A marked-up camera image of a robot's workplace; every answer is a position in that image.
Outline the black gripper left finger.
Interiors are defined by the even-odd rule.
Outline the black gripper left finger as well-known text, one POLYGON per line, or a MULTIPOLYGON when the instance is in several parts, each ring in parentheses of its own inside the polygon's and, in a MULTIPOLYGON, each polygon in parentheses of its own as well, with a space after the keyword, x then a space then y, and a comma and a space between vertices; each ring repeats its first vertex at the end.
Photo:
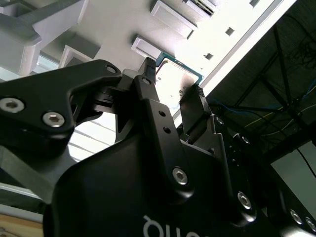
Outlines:
POLYGON ((154 76, 131 78, 104 60, 0 85, 1 168, 52 203, 60 178, 77 164, 67 148, 75 127, 103 112, 118 118, 115 144, 138 137, 148 146, 169 203, 192 196, 185 152, 168 107, 159 101, 154 76))

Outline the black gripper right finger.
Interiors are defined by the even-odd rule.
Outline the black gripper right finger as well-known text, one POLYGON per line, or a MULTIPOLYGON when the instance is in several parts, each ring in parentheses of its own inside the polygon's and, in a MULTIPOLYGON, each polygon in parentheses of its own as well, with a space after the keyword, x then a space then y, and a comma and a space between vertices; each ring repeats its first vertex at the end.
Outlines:
POLYGON ((258 145, 230 131, 212 113, 202 88, 193 85, 180 100, 184 133, 190 144, 213 155, 215 208, 235 226, 248 226, 263 216, 279 234, 316 234, 316 221, 267 164, 258 145))

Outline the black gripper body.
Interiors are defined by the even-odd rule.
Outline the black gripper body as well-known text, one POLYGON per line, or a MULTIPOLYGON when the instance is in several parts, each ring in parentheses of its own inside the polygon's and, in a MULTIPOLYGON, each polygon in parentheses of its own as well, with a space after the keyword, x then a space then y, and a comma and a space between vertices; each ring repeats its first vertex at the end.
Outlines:
POLYGON ((138 137, 115 144, 71 167, 55 187, 43 218, 46 237, 268 237, 273 227, 261 212, 243 227, 213 179, 213 157, 183 145, 191 166, 193 196, 168 203, 154 156, 138 137))

